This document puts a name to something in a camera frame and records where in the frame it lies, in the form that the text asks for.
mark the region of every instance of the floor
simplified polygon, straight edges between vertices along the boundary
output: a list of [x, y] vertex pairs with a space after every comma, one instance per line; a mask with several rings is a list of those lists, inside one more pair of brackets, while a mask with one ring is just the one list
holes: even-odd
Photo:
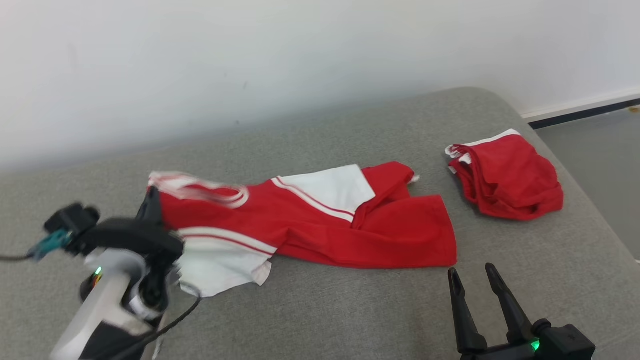
[[640, 111], [630, 108], [537, 130], [640, 259]]

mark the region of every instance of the white baseboard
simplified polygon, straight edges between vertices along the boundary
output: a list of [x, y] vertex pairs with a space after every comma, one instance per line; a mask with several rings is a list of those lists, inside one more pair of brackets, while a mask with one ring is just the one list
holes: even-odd
[[566, 104], [554, 106], [552, 108], [547, 108], [540, 111], [521, 113], [520, 116], [522, 116], [522, 118], [525, 119], [526, 122], [534, 122], [635, 99], [640, 99], [640, 88], [631, 88], [599, 97], [592, 97], [590, 99], [584, 99], [581, 101], [568, 102]]

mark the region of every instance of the green led indicator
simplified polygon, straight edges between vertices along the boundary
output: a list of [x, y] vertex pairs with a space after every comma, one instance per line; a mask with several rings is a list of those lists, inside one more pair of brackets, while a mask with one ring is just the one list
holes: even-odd
[[533, 351], [537, 351], [537, 349], [540, 347], [540, 340], [535, 339], [533, 342], [531, 342], [531, 347], [533, 348]]

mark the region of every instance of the clothing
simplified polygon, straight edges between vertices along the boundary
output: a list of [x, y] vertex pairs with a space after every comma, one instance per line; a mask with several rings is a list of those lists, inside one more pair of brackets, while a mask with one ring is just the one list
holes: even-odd
[[445, 149], [464, 196], [480, 212], [532, 220], [563, 207], [564, 193], [549, 160], [510, 129], [493, 138]]
[[238, 186], [154, 172], [163, 221], [185, 241], [182, 279], [213, 296], [267, 279], [273, 254], [353, 268], [451, 266], [439, 195], [410, 197], [406, 165], [357, 165]]

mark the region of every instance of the white wall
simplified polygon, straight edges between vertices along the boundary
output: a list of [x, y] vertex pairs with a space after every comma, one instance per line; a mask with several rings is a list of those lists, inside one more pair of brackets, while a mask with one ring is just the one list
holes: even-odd
[[455, 86], [528, 116], [632, 97], [639, 14], [634, 0], [1, 0], [0, 169]]

